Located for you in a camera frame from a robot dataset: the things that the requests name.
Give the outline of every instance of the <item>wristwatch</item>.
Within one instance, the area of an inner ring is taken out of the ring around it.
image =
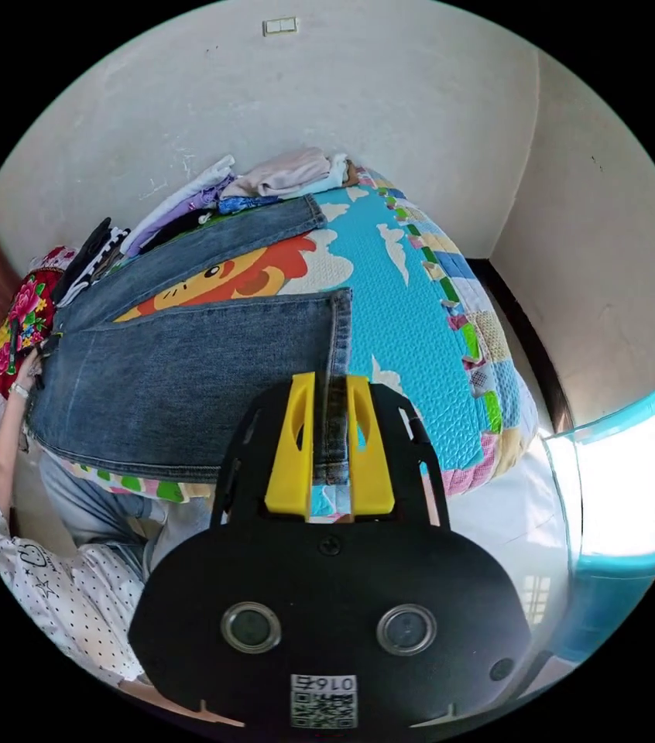
[[[17,392],[23,399],[28,399],[28,390],[25,387],[21,387],[18,382],[13,382],[10,385],[10,392]]]

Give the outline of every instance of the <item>white shirt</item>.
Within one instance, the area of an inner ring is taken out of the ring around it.
[[[117,686],[143,674],[126,637],[142,581],[110,547],[59,557],[11,538],[0,511],[0,575],[46,636],[96,678]]]

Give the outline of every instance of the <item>bed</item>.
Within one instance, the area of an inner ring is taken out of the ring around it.
[[[183,303],[350,286],[349,371],[412,401],[436,447],[446,495],[453,498],[503,475],[523,456],[537,429],[536,407],[513,366],[492,304],[454,242],[378,173],[357,171],[358,185],[315,197],[327,218],[325,228],[245,256],[227,281],[212,282],[211,268],[191,276],[117,321]],[[143,259],[122,257],[111,272]],[[102,281],[92,290],[101,288]],[[109,491],[174,502],[213,491],[211,484],[161,482],[62,463]],[[347,486],[314,489],[315,519],[349,511]]]

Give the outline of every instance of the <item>yellow bracket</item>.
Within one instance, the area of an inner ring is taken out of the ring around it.
[[[269,512],[310,518],[313,449],[314,373],[295,374],[266,491]]]
[[[353,516],[391,513],[395,505],[387,458],[372,404],[369,380],[346,377],[348,392],[348,472]],[[361,447],[358,431],[363,434]]]

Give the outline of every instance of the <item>red floral cloth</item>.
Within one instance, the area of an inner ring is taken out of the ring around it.
[[[12,298],[12,305],[5,322],[0,327],[0,394],[7,398],[10,385],[18,374],[21,358],[10,363],[10,327],[13,320],[20,323],[16,349],[27,348],[43,341],[51,333],[54,318],[54,305],[51,293],[62,276],[55,268],[32,271]]]

